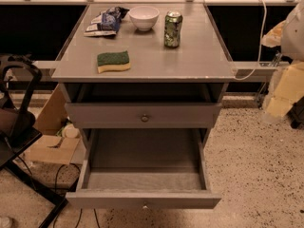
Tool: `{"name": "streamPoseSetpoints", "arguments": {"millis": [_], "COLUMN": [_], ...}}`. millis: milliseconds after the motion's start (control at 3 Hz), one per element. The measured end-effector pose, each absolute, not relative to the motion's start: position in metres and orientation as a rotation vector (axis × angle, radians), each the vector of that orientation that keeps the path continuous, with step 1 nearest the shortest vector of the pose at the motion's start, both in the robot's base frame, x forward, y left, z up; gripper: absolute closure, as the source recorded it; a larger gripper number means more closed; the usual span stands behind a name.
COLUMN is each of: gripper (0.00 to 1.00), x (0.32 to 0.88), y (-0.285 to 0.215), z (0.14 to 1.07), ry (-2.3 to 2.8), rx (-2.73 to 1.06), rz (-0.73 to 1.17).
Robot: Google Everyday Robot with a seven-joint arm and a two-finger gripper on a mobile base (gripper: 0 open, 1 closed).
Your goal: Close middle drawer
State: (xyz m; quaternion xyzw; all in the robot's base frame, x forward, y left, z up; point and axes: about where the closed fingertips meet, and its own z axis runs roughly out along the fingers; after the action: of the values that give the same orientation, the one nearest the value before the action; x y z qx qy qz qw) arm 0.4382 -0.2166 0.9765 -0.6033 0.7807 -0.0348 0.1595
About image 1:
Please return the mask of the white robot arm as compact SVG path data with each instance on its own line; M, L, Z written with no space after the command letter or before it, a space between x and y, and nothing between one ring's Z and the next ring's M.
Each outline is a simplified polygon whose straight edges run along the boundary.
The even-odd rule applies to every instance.
M263 103L264 119L279 120L304 97L304 0L262 37L261 44L268 48L281 46L281 54L293 60L273 74Z

